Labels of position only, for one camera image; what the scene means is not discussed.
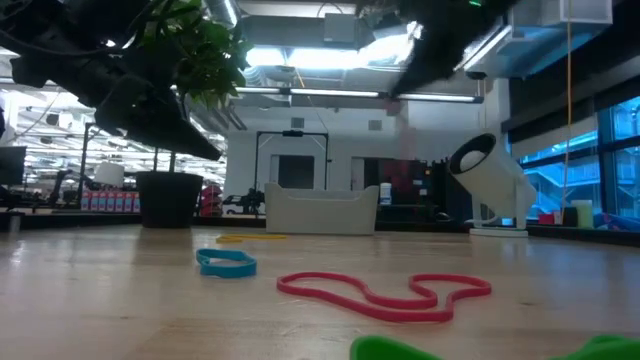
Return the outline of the row of pink boxes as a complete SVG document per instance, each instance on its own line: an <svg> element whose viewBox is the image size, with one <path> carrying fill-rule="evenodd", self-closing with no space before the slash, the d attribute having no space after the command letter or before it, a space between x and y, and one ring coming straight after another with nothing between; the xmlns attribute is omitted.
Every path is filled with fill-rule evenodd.
<svg viewBox="0 0 640 360"><path fill-rule="evenodd" d="M84 191L80 209L92 212L139 213L139 194L125 191Z"/></svg>

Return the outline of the yellow rubber band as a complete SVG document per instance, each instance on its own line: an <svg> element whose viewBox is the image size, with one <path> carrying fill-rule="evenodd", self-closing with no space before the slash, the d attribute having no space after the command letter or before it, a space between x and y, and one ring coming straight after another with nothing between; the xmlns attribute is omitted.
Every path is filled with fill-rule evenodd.
<svg viewBox="0 0 640 360"><path fill-rule="evenodd" d="M273 241L286 240L285 235L260 235L260 234L225 234L216 238L219 244L242 243L245 241Z"/></svg>

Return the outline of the blue rubber band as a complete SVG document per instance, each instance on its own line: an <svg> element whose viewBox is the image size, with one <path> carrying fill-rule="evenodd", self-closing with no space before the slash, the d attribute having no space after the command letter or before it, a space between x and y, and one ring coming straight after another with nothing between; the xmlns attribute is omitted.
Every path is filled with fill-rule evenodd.
<svg viewBox="0 0 640 360"><path fill-rule="evenodd" d="M234 279L257 274L257 260L241 250L202 248L195 257L202 276Z"/></svg>

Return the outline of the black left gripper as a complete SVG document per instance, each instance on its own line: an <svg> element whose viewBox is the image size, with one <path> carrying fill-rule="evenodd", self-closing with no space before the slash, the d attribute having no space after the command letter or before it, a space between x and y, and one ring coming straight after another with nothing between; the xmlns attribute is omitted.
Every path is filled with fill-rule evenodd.
<svg viewBox="0 0 640 360"><path fill-rule="evenodd" d="M106 47L60 29L9 32L15 83L42 88L52 81L96 109L109 133L145 145L208 160L221 151L184 116L171 92L145 86L144 55L137 49Z"/></svg>

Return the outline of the green plant in black pot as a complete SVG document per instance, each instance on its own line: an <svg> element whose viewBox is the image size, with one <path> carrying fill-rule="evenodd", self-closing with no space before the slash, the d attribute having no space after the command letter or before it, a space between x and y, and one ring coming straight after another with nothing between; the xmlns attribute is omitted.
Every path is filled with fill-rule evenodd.
<svg viewBox="0 0 640 360"><path fill-rule="evenodd" d="M202 158L210 144L191 124L187 104L225 109L237 89L246 85L243 71L252 44L238 25L208 17L204 0L151 0L141 16L132 46L151 57L161 71L169 98L177 102L178 119L195 135L187 140ZM146 171L136 176L142 225L146 228L188 228L192 224L204 179L197 174Z"/></svg>

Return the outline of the black monitor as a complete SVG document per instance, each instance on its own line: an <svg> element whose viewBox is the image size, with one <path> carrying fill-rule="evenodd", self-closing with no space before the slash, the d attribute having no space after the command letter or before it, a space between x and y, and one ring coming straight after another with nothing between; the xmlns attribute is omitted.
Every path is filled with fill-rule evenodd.
<svg viewBox="0 0 640 360"><path fill-rule="evenodd" d="M22 185L26 147L0 147L0 185Z"/></svg>

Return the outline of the red stacked object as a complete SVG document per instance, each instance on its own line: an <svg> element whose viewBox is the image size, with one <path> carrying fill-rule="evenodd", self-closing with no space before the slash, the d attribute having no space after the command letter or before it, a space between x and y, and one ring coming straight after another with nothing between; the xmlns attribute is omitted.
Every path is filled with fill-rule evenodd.
<svg viewBox="0 0 640 360"><path fill-rule="evenodd" d="M200 193L199 210L201 217L222 216L222 190L217 184L204 187Z"/></svg>

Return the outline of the green cup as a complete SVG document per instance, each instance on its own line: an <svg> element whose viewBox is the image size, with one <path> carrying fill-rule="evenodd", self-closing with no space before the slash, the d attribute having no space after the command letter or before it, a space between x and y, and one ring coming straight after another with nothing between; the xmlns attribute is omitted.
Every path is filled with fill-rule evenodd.
<svg viewBox="0 0 640 360"><path fill-rule="evenodd" d="M593 202L591 200L573 200L571 205L577 212L577 227L594 228Z"/></svg>

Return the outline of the long ceiling tube light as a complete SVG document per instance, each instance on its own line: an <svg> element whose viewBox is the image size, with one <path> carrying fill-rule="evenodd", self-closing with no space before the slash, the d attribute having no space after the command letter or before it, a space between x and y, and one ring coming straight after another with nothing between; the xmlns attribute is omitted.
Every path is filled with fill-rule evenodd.
<svg viewBox="0 0 640 360"><path fill-rule="evenodd" d="M233 98L241 98L243 95L277 95L277 96L317 96L358 99L388 99L389 94L378 91L356 90L332 90L314 88L289 88L289 87L237 87ZM396 96L397 100L421 101L421 102L446 102L446 103L482 103L482 96L451 95L439 93L407 93Z"/></svg>

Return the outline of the black metal frame stand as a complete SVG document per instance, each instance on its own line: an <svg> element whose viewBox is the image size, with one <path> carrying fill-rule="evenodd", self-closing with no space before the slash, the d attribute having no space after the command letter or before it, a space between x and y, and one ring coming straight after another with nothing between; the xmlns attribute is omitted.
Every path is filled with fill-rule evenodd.
<svg viewBox="0 0 640 360"><path fill-rule="evenodd" d="M305 136L322 136L325 139L325 159L324 159L324 190L328 190L329 188L329 174L328 174L328 165L332 162L329 158L329 133L319 133L319 132L304 132L301 130L283 130L283 131L257 131L255 137L255 151L254 151L254 177L253 177L253 186L254 190L258 190L258 169L259 169L259 151L260 151L260 138L262 135L280 135L282 137L292 137L292 138L301 138Z"/></svg>

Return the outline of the white plastic bin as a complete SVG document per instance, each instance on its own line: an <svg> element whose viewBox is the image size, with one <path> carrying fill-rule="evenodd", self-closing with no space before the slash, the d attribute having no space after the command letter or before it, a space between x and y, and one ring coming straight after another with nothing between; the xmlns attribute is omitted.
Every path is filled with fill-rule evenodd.
<svg viewBox="0 0 640 360"><path fill-rule="evenodd" d="M361 191L287 189L265 185L266 231L369 236L375 231L379 187Z"/></svg>

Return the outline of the white cylindrical spotlight lamp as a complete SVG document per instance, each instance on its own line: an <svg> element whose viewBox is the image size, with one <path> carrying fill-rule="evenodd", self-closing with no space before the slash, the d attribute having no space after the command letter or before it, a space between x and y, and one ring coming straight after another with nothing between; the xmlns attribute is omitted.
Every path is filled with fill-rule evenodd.
<svg viewBox="0 0 640 360"><path fill-rule="evenodd" d="M495 135L483 133L468 140L451 156L448 170L471 195L470 234L528 237L526 218L537 191Z"/></svg>

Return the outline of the green rubber band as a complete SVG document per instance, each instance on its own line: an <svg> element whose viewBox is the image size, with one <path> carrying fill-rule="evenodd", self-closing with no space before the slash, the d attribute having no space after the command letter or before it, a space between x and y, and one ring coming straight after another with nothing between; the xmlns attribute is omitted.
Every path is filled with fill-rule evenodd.
<svg viewBox="0 0 640 360"><path fill-rule="evenodd" d="M444 360L406 343L382 336L363 336L354 340L349 360ZM550 360L640 360L640 339L600 335L580 349Z"/></svg>

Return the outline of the black cabinet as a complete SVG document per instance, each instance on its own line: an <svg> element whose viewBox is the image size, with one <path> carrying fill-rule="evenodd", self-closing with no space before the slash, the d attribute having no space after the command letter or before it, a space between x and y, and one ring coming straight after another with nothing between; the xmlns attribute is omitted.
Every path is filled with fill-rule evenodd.
<svg viewBox="0 0 640 360"><path fill-rule="evenodd" d="M364 185L379 187L381 205L444 208L447 177L444 160L364 159Z"/></svg>

